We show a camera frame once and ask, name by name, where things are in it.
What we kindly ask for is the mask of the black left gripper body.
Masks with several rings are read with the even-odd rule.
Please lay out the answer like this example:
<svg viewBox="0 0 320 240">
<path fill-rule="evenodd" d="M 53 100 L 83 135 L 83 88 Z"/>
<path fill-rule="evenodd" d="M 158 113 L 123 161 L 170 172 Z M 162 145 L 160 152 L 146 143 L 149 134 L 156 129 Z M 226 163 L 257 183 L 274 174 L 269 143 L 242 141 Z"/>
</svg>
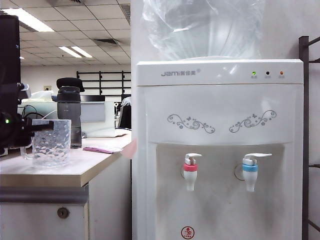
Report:
<svg viewBox="0 0 320 240">
<path fill-rule="evenodd" d="M 21 114 L 0 112 L 0 150 L 27 147 L 34 136 L 32 119 Z"/>
</svg>

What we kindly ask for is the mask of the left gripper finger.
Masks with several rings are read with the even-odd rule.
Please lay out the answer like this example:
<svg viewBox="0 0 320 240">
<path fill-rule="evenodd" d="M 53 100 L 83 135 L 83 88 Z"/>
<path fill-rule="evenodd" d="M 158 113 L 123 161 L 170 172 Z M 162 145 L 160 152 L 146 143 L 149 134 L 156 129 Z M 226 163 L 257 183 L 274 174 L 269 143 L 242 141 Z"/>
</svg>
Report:
<svg viewBox="0 0 320 240">
<path fill-rule="evenodd" d="M 33 132 L 52 131 L 54 129 L 54 121 L 48 119 L 33 119 L 31 130 Z"/>
</svg>

